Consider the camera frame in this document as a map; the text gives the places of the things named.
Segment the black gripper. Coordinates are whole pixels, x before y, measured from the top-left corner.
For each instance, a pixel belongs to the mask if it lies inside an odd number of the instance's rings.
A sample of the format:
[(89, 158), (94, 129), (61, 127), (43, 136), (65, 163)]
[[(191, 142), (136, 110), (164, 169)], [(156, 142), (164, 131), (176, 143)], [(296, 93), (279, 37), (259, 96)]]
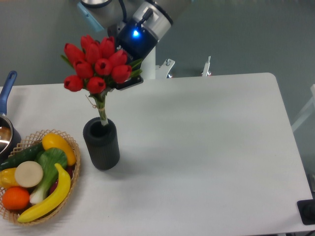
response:
[[(117, 43), (120, 49), (127, 52), (127, 62), (130, 63), (138, 59), (145, 59), (158, 41), (148, 30), (138, 27), (137, 22), (131, 19), (118, 33)], [(143, 82), (140, 75), (134, 76), (122, 84), (114, 84), (109, 91), (128, 89)]]

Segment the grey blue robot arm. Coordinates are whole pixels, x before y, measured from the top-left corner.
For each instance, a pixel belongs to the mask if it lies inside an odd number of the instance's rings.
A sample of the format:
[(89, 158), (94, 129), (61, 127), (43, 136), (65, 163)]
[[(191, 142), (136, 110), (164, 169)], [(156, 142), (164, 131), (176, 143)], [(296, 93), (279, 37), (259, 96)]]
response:
[(174, 22), (192, 3), (191, 0), (145, 0), (118, 33), (119, 49), (128, 54), (133, 67), (131, 78), (114, 88), (123, 90), (156, 78), (155, 47)]

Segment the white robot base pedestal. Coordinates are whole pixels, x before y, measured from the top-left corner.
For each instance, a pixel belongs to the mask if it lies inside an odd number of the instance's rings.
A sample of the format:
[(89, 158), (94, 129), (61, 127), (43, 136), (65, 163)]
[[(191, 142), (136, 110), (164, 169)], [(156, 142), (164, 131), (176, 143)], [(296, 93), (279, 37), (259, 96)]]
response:
[[(118, 33), (130, 21), (142, 5), (143, 0), (80, 0), (77, 4), (80, 14), (95, 31), (104, 31), (113, 36), (117, 43)], [(156, 78), (156, 48), (146, 56), (141, 64), (144, 79)]]

